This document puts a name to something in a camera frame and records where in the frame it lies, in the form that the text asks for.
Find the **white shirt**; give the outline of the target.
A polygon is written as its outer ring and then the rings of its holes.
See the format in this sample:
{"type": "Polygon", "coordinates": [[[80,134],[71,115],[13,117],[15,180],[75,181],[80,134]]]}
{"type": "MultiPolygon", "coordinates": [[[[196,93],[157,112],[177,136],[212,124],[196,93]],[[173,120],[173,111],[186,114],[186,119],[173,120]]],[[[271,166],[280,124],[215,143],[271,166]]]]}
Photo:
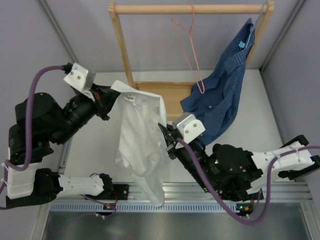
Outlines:
{"type": "Polygon", "coordinates": [[[165,200],[159,170],[169,161],[159,125],[167,124],[163,97],[140,91],[116,80],[111,89],[120,93],[116,105],[120,113],[117,162],[126,168],[134,182],[155,206],[165,200]]]}

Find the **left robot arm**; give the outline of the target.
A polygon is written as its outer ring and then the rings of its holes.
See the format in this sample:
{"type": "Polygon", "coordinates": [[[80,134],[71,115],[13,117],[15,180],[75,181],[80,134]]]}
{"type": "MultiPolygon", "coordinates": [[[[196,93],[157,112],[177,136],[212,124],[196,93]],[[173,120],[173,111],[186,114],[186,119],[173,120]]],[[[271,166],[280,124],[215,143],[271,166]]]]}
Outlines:
{"type": "Polygon", "coordinates": [[[106,200],[113,195],[114,185],[108,174],[72,178],[39,168],[43,158],[54,152],[51,143],[65,144],[94,116],[109,120],[108,113],[120,93],[96,84],[90,92],[94,99],[77,93],[64,108],[48,93],[34,94],[31,130],[26,127],[27,102],[15,106],[16,124],[9,129],[10,158],[5,163],[3,183],[7,188],[7,209],[42,205],[62,196],[106,200]]]}

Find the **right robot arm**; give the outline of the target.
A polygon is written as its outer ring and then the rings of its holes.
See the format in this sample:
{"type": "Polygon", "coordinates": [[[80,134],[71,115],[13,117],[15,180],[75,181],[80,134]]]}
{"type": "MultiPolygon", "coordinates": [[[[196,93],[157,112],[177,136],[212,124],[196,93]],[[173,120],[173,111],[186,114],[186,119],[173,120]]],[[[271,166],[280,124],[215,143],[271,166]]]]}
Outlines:
{"type": "Polygon", "coordinates": [[[216,143],[207,155],[204,143],[196,138],[189,143],[209,183],[222,200],[239,202],[257,199],[267,184],[271,160],[289,152],[274,163],[270,180],[296,180],[320,168],[320,157],[311,155],[304,135],[299,135],[273,151],[251,152],[241,147],[216,143]]]}

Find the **blue checked shirt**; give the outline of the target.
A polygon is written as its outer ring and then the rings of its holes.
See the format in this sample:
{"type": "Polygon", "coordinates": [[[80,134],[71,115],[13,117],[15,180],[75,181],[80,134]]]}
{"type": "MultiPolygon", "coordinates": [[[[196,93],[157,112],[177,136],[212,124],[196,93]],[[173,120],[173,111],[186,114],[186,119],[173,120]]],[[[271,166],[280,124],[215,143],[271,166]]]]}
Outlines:
{"type": "Polygon", "coordinates": [[[180,104],[185,112],[200,120],[205,131],[199,138],[209,145],[220,137],[234,122],[240,104],[243,79],[248,54],[255,44],[255,31],[245,48],[250,34],[252,19],[249,18],[223,51],[214,71],[205,79],[205,93],[193,85],[188,97],[180,104]]]}

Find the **light blue hanger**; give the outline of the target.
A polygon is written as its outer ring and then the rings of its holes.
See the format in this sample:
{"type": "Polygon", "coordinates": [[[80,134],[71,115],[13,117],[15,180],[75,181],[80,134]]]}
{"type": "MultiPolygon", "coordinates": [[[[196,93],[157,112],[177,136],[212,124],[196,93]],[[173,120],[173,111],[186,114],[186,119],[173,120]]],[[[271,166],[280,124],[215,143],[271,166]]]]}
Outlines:
{"type": "Polygon", "coordinates": [[[245,43],[245,48],[248,47],[248,45],[249,45],[249,43],[250,43],[250,41],[251,41],[251,38],[252,38],[253,32],[254,32],[254,30],[255,30],[255,28],[256,28],[256,26],[257,26],[257,23],[258,23],[258,21],[260,20],[262,13],[264,12],[264,8],[265,8],[265,3],[262,4],[262,7],[261,7],[260,12],[259,12],[259,14],[258,14],[258,17],[257,17],[256,21],[254,22],[254,24],[253,24],[253,25],[251,26],[251,28],[250,28],[250,32],[249,32],[247,41],[246,41],[246,43],[245,43]]]}

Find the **wooden clothes rack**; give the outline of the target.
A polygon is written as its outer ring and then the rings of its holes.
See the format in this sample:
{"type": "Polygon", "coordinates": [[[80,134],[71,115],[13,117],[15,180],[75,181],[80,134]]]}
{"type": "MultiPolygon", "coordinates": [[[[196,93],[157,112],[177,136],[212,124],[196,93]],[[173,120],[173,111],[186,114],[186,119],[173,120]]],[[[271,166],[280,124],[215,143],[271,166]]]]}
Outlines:
{"type": "MultiPolygon", "coordinates": [[[[205,71],[214,70],[221,54],[243,24],[248,19],[255,23],[262,4],[265,4],[254,32],[254,43],[258,45],[275,9],[272,0],[129,0],[108,3],[126,80],[137,90],[161,95],[169,120],[183,114],[180,102],[196,85],[171,23],[172,18],[176,18],[186,28],[190,27],[190,3],[195,6],[192,39],[202,78],[205,71]]],[[[196,71],[188,34],[180,27],[177,29],[196,71]]]]}

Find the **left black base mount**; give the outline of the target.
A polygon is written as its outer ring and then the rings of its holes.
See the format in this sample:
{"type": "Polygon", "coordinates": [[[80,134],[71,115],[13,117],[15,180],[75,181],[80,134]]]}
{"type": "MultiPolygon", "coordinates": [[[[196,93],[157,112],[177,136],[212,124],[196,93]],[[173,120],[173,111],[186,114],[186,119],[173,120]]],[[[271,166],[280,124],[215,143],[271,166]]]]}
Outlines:
{"type": "Polygon", "coordinates": [[[126,201],[129,195],[129,185],[116,183],[113,185],[113,192],[110,194],[111,200],[126,201]]]}

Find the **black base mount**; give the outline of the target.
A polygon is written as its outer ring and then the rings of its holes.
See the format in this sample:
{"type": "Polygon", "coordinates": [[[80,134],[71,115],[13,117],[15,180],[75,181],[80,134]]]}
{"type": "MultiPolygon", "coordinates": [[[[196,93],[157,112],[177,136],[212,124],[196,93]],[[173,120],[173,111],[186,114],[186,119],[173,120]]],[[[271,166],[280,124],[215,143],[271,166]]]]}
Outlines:
{"type": "Polygon", "coordinates": [[[129,185],[116,183],[113,185],[113,192],[110,194],[111,200],[126,201],[129,195],[129,185]]]}
{"type": "Polygon", "coordinates": [[[227,201],[233,201],[233,202],[245,202],[245,201],[251,201],[251,200],[258,200],[258,199],[263,200],[264,195],[263,195],[262,189],[254,193],[247,193],[246,191],[240,192],[240,193],[227,192],[223,194],[223,199],[227,201]]]}

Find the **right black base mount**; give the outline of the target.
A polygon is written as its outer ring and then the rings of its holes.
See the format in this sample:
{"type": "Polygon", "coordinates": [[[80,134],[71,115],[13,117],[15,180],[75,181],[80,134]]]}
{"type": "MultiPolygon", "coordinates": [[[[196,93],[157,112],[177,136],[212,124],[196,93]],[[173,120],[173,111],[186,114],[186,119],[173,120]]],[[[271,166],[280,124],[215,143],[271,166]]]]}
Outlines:
{"type": "Polygon", "coordinates": [[[227,201],[233,201],[233,202],[245,202],[245,201],[251,201],[251,200],[258,200],[258,199],[263,200],[264,195],[263,195],[262,189],[254,193],[247,193],[246,191],[240,192],[240,193],[227,192],[223,194],[223,199],[227,201]]]}

